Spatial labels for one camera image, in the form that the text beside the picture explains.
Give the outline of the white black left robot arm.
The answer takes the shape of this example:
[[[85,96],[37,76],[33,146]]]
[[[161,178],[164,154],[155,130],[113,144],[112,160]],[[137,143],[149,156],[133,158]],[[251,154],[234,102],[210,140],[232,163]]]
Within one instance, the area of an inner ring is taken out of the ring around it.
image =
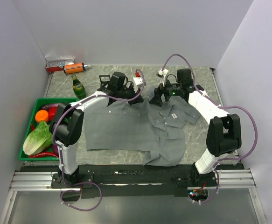
[[[132,83],[127,87],[128,78],[121,72],[114,72],[111,76],[100,75],[100,87],[92,95],[72,104],[60,103],[58,105],[49,131],[52,133],[52,144],[58,149],[59,169],[65,186],[72,188],[78,185],[79,168],[76,143],[82,133],[84,112],[87,109],[94,109],[99,103],[106,103],[108,106],[116,101],[140,102],[146,85],[145,77],[140,69],[136,69],[135,73],[141,79],[140,84]]]

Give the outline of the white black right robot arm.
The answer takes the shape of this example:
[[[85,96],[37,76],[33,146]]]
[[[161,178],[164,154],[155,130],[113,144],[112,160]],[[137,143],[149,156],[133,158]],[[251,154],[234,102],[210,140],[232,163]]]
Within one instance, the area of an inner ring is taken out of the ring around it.
[[[161,69],[156,74],[160,84],[154,89],[150,103],[162,106],[164,101],[179,96],[193,106],[209,125],[206,137],[206,150],[192,165],[190,180],[201,186],[213,172],[220,159],[239,149],[242,145],[241,122],[237,114],[229,114],[211,102],[206,91],[196,85],[191,69],[177,70],[176,83],[168,80],[169,71]]]

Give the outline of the grey button-up shirt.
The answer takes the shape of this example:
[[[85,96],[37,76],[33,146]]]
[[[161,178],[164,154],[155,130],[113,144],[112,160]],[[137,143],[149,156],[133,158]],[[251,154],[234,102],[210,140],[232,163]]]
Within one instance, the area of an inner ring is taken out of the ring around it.
[[[172,167],[186,149],[184,127],[195,124],[199,112],[181,97],[171,97],[159,107],[149,103],[149,90],[142,103],[107,98],[85,107],[85,140],[79,161],[93,164],[134,163]]]

